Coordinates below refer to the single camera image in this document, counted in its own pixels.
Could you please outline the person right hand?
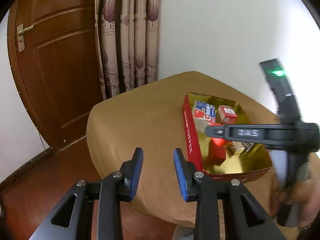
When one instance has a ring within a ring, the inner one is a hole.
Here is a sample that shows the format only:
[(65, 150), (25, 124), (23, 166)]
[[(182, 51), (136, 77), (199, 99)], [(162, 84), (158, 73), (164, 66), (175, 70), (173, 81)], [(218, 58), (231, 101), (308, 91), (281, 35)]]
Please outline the person right hand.
[(283, 151), (270, 152), (274, 167), (269, 196), (270, 216), (275, 217), (282, 204), (297, 204), (300, 208), (297, 225), (304, 228), (310, 225), (319, 213), (319, 157), (314, 153), (310, 154), (307, 180), (296, 182), (293, 187), (282, 190), (277, 173), (280, 171), (280, 165), (285, 164), (286, 157), (287, 154)]

